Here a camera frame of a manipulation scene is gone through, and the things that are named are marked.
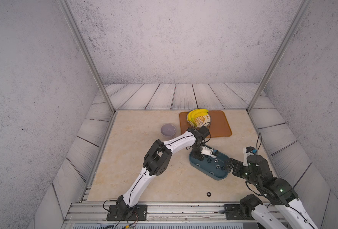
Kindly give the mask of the teal plastic storage box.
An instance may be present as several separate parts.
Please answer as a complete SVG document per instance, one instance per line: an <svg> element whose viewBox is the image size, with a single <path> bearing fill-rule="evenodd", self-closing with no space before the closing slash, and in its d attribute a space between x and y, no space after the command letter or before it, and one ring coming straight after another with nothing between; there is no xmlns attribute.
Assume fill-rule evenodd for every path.
<svg viewBox="0 0 338 229"><path fill-rule="evenodd" d="M203 160L197 160L189 155L189 161L190 164L199 170L200 172L204 173L205 175L211 177L214 180L222 180L225 179L228 176L228 172L225 170L221 170L221 167L225 167L225 161L230 159L227 155L221 153L218 151L218 156L216 158L211 158L210 156L204 155Z"/></svg>

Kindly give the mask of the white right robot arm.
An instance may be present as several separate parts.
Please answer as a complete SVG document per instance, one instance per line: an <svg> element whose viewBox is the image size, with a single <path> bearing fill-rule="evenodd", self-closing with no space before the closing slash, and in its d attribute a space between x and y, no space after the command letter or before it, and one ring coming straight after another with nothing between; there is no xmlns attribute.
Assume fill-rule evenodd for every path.
<svg viewBox="0 0 338 229"><path fill-rule="evenodd" d="M317 229L298 194L284 179L273 176L268 161L256 154L246 156L245 163L233 158L225 162L225 169L256 187L258 193L240 200L237 210L243 219L254 219L265 229L285 229L258 198L265 197L284 216L293 229Z"/></svg>

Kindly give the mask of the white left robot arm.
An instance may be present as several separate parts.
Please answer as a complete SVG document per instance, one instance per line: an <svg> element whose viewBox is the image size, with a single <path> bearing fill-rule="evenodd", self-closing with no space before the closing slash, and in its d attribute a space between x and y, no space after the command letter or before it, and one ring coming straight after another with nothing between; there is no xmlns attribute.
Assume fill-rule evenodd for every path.
<svg viewBox="0 0 338 229"><path fill-rule="evenodd" d="M165 172L171 157L176 152L184 148L192 148L194 152L202 155L203 141L209 134L210 131L205 126L198 130L189 127L184 134L174 139L164 142L156 140L144 157L143 168L137 179L125 194L118 197L116 201L118 211L126 215L137 205L152 179Z"/></svg>

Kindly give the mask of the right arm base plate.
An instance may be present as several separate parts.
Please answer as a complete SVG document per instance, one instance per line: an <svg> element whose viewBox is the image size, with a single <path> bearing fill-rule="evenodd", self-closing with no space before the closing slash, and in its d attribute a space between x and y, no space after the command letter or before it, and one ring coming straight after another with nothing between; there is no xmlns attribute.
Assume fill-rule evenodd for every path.
<svg viewBox="0 0 338 229"><path fill-rule="evenodd" d="M225 204L223 213L226 220L254 220L252 209L242 204Z"/></svg>

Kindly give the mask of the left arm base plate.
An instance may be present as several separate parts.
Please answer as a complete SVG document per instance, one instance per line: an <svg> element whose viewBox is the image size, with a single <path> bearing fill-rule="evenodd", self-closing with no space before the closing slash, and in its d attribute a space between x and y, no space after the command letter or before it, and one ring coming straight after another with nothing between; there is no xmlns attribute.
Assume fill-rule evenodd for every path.
<svg viewBox="0 0 338 229"><path fill-rule="evenodd" d="M147 219L148 206L135 205L127 208L125 205L118 207L111 205L106 217L107 221L145 221Z"/></svg>

